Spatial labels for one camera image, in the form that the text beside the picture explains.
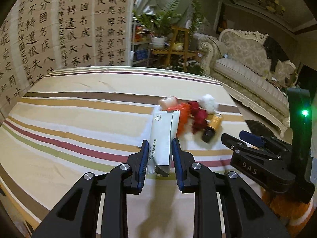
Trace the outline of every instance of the striped tablecloth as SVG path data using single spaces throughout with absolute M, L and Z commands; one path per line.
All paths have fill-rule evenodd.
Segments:
M 36 228 L 84 173 L 109 172 L 140 150 L 161 97 L 197 100 L 205 94 L 219 103 L 222 127 L 206 144 L 188 126 L 180 144 L 196 161 L 224 173 L 232 169 L 232 151 L 221 134 L 238 137 L 249 129 L 218 81 L 124 66 L 54 71 L 21 98 L 0 127 L 1 188 Z M 127 208 L 131 238 L 192 237 L 194 196 L 179 192 L 173 172 L 168 178 L 147 175 L 142 193 L 128 196 Z

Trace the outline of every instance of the sofa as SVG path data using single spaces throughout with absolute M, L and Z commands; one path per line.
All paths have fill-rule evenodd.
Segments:
M 282 138 L 289 128 L 289 107 L 280 88 L 294 86 L 290 80 L 297 76 L 296 67 L 289 60 L 278 60 L 275 72 L 270 71 L 271 59 L 263 46 L 267 37 L 233 29 L 225 29 L 218 39 L 200 35 L 199 49 L 205 53 L 201 66 L 234 99 L 276 125 Z

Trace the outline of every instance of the white pom-pom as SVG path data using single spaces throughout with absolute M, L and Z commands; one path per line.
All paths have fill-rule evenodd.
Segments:
M 205 109 L 208 114 L 215 113 L 218 110 L 218 103 L 216 100 L 209 94 L 203 96 L 198 100 L 198 103 L 201 108 Z

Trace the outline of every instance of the fern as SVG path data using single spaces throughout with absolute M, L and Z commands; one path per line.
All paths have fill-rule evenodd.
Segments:
M 192 39 L 194 33 L 197 31 L 199 25 L 202 24 L 205 17 L 201 12 L 201 4 L 197 0 L 191 1 L 193 7 L 192 17 L 191 17 L 191 27 L 190 27 L 190 40 Z
M 136 19 L 156 36 L 167 36 L 170 32 L 171 22 L 182 17 L 181 14 L 175 12 L 178 4 L 178 0 L 172 0 L 168 2 L 164 8 L 160 8 L 160 11 L 158 11 L 156 15 L 136 15 Z

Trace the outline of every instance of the white packet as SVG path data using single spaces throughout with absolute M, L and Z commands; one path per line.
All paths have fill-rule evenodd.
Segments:
M 172 161 L 171 142 L 176 136 L 179 118 L 180 111 L 160 111 L 153 114 L 147 163 L 148 174 L 155 173 L 155 169 L 161 169 L 168 176 Z

